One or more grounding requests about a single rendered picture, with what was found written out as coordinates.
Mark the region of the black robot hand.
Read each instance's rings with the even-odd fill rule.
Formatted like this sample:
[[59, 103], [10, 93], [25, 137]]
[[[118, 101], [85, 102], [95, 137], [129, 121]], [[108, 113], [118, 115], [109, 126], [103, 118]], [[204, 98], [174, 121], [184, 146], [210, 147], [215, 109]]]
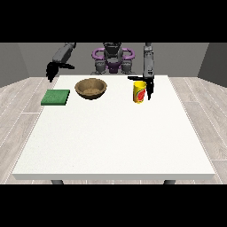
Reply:
[[146, 92], [148, 99], [151, 99], [151, 95], [153, 94], [153, 79], [154, 77], [138, 77], [138, 76], [129, 76], [129, 79], [132, 81], [143, 81], [146, 83]]
[[53, 81], [60, 68], [74, 69], [74, 66], [67, 63], [50, 62], [46, 68], [46, 76], [50, 82]]

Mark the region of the yellow cup with melon print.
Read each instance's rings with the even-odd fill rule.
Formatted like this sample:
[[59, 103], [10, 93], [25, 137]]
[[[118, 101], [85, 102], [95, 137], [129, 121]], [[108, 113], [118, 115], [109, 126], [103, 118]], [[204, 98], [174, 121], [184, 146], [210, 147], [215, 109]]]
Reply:
[[144, 101], [146, 83], [143, 81], [135, 81], [133, 83], [133, 101], [140, 104]]

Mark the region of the green square pad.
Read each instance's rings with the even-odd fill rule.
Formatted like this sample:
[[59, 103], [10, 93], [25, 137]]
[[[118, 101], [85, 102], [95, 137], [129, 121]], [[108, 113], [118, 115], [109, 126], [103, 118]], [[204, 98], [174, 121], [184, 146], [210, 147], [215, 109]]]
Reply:
[[41, 101], [42, 106], [64, 106], [70, 90], [47, 90]]

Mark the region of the brown wooden bowl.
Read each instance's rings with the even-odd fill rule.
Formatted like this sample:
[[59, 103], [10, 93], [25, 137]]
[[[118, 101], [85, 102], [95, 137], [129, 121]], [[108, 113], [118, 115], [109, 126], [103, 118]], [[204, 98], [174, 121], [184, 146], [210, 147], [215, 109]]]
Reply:
[[100, 98], [106, 92], [107, 84], [101, 79], [89, 78], [79, 81], [74, 88], [82, 98], [93, 100]]

